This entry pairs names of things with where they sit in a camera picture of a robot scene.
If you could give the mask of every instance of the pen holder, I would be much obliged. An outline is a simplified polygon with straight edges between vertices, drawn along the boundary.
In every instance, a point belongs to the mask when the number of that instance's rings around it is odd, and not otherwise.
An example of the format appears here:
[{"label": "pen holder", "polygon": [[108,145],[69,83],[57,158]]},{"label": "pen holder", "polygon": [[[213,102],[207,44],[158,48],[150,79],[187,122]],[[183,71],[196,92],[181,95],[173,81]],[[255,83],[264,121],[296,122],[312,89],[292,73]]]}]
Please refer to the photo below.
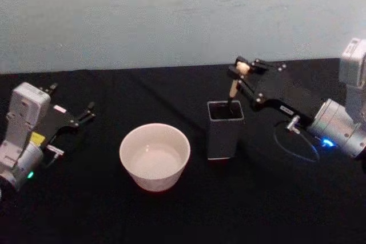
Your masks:
[{"label": "pen holder", "polygon": [[233,101],[230,108],[227,101],[209,101],[207,107],[209,115],[207,159],[234,157],[240,128],[244,124],[240,101]]}]

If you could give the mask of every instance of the blue led light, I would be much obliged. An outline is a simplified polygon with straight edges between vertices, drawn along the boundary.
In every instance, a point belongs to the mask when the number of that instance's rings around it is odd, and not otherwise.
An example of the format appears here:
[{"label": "blue led light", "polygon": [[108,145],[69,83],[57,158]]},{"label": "blue led light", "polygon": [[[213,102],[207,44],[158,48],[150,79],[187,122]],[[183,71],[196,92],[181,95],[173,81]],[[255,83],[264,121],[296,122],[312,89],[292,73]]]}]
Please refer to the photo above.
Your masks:
[{"label": "blue led light", "polygon": [[326,139],[326,138],[324,138],[322,141],[321,141],[321,143],[322,143],[322,147],[334,147],[335,146],[335,144],[332,142],[332,141],[330,141],[329,139]]}]

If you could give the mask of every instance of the white ceramic bowl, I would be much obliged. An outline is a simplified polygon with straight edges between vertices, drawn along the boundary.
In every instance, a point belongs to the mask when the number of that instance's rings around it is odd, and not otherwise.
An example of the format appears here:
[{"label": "white ceramic bowl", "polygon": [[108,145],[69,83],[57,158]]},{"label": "white ceramic bowl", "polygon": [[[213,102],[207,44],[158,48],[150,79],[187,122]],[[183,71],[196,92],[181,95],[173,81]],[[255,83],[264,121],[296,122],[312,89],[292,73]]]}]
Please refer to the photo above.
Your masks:
[{"label": "white ceramic bowl", "polygon": [[190,156],[187,137],[177,128],[152,123],[131,131],[120,146],[120,160],[147,191],[164,191],[179,179]]}]

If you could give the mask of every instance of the yellow label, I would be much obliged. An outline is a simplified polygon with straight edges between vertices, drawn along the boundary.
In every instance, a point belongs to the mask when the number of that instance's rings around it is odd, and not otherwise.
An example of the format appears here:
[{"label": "yellow label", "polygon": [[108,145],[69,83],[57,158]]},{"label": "yellow label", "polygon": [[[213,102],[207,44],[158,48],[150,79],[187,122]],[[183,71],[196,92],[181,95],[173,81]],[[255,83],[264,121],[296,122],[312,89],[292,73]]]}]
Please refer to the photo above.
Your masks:
[{"label": "yellow label", "polygon": [[37,146],[40,146],[45,139],[43,135],[37,134],[35,131],[30,136],[30,140]]}]

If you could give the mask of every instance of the black tablecloth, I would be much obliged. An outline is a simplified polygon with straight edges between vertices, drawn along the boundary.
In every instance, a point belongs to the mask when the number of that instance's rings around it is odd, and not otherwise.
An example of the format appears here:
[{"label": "black tablecloth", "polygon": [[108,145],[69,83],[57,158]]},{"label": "black tablecloth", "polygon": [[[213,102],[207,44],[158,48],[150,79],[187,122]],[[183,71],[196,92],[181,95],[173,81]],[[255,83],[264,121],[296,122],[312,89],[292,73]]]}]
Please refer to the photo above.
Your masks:
[{"label": "black tablecloth", "polygon": [[[293,61],[289,70],[323,98],[345,101],[337,59]],[[285,154],[273,140],[274,110],[254,113],[240,98],[245,126],[237,156],[206,159],[206,102],[225,100],[227,65],[133,70],[81,70],[0,76],[0,133],[11,90],[22,81],[59,83],[52,102],[80,113],[96,102],[96,120],[55,143],[66,151],[37,170],[0,218],[5,243],[297,243],[362,242],[366,176],[337,150],[320,162]],[[118,148],[139,125],[167,123],[190,140],[190,160],[177,184],[162,194],[141,190],[121,166]],[[309,148],[294,137],[292,146]]]}]

